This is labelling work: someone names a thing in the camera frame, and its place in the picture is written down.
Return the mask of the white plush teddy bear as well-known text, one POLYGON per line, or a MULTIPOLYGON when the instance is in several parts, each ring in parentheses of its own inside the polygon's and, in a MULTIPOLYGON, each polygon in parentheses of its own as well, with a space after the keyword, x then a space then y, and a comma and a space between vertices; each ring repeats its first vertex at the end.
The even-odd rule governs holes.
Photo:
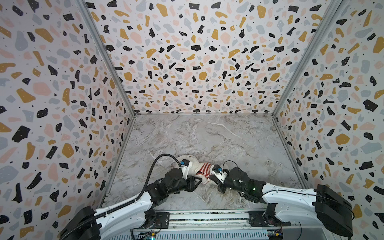
POLYGON ((190 160, 193 162, 193 166, 189 170, 188 176, 194 176, 203 179, 202 184, 207 185, 207 184, 215 184, 213 181, 210 180, 210 178, 205 178, 202 175, 196 175, 197 171, 200 169, 200 167, 203 165, 203 163, 208 163, 208 162, 199 162, 198 159, 193 156, 193 155, 183 155, 178 157, 178 161, 181 163, 183 159, 190 160))

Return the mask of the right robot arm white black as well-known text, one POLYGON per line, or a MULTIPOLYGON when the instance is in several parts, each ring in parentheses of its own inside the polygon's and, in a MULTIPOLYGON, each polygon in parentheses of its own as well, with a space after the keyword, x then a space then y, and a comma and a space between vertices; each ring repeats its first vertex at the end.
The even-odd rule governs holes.
POLYGON ((264 217, 274 223, 319 224, 336 235, 353 236, 352 205, 326 185, 286 188, 251 179, 238 167, 229 171, 218 165, 208 171, 208 178, 222 194, 231 189, 247 201, 266 204, 264 217))

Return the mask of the red white striped knit sweater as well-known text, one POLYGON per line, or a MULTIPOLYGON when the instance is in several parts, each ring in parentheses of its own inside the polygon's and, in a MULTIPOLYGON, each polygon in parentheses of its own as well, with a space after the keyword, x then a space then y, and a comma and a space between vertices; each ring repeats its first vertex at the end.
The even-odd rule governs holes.
POLYGON ((202 175, 208 179, 211 175, 212 167, 213 167, 213 165, 210 163, 203 163, 203 165, 197 171, 196 175, 202 175))

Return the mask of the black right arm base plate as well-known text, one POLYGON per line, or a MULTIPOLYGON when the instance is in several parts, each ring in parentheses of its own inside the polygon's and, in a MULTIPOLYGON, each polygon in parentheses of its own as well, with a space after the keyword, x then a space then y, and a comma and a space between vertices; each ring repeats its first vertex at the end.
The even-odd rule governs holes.
POLYGON ((266 217, 264 211, 249 211, 248 223, 252 227, 290 227, 291 223, 283 223, 280 220, 271 216, 266 217))

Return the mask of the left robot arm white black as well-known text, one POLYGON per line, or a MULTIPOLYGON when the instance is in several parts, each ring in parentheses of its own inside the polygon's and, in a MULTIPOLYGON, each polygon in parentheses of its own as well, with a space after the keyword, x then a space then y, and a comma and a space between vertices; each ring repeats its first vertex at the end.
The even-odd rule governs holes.
POLYGON ((107 240, 126 230, 148 228, 156 219, 154 207, 171 194, 193 192, 202 181, 195 176, 183 178, 182 170, 172 169, 132 198, 97 210, 82 208, 60 232, 60 239, 107 240))

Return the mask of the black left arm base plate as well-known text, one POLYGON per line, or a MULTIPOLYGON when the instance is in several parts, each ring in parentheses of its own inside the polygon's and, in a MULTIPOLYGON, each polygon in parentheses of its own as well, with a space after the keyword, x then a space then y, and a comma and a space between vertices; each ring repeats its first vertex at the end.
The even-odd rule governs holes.
POLYGON ((145 222, 142 225, 144 229, 168 229, 170 223, 170 212, 155 212, 148 210, 145 212, 145 222))

